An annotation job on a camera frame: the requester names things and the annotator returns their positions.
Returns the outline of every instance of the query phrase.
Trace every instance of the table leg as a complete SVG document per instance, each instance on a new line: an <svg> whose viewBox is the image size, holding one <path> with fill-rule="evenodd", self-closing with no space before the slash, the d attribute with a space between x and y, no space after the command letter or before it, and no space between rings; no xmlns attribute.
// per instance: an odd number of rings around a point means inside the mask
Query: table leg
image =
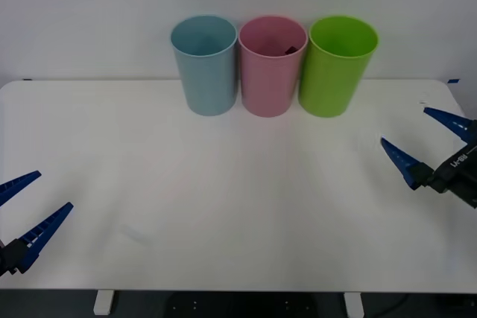
<svg viewBox="0 0 477 318"><path fill-rule="evenodd" d="M345 293L344 304L349 318L363 318L364 309L360 293Z"/></svg>
<svg viewBox="0 0 477 318"><path fill-rule="evenodd" d="M96 316L109 316L113 303L114 290L99 290L93 311Z"/></svg>

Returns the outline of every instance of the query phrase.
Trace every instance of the white wall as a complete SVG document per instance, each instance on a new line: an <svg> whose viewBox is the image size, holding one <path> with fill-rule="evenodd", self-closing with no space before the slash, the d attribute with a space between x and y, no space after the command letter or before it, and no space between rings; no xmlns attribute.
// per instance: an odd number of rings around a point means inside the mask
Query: white wall
<svg viewBox="0 0 477 318"><path fill-rule="evenodd" d="M197 13L361 17L381 35L367 77L459 77L477 115L477 0L0 0L0 78L177 76L168 35Z"/></svg>

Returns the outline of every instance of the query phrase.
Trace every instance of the black cable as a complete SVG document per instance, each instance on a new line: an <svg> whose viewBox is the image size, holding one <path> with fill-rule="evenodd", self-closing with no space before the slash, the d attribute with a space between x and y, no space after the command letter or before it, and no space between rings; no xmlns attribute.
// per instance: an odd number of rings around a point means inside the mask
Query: black cable
<svg viewBox="0 0 477 318"><path fill-rule="evenodd" d="M409 299L410 294L406 293L404 296L401 297L399 301L397 301L394 305L390 306L389 308L384 309L383 311L380 311L377 314L374 314L373 316L368 316L367 314L364 315L363 318L382 318L384 316L387 316L389 313L392 313L399 309L401 306L403 306Z"/></svg>

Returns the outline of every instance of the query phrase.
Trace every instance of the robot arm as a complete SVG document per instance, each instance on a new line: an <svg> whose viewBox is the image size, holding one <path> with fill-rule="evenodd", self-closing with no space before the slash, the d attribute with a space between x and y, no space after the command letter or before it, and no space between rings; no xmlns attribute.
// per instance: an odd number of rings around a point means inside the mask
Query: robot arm
<svg viewBox="0 0 477 318"><path fill-rule="evenodd" d="M449 128L467 145L448 158L435 171L384 138L381 139L382 147L411 189L416 190L422 185L429 186L438 193L450 190L475 209L477 207L477 121L429 107L424 109L424 113Z"/></svg>
<svg viewBox="0 0 477 318"><path fill-rule="evenodd" d="M41 176L39 171L26 174L0 185L0 206L5 204L23 188ZM41 250L73 209L71 203L65 204L39 225L14 239L8 245L0 241L0 276L9 271L12 275L18 270L25 273L38 258Z"/></svg>

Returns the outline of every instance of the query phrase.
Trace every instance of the pink cup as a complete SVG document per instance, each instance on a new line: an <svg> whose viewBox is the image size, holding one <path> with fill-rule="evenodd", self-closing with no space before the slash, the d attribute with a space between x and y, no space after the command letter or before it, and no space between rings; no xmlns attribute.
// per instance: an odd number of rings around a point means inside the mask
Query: pink cup
<svg viewBox="0 0 477 318"><path fill-rule="evenodd" d="M260 16L238 36L241 46L241 96L260 117L282 115L291 105L308 43L305 28L284 16Z"/></svg>

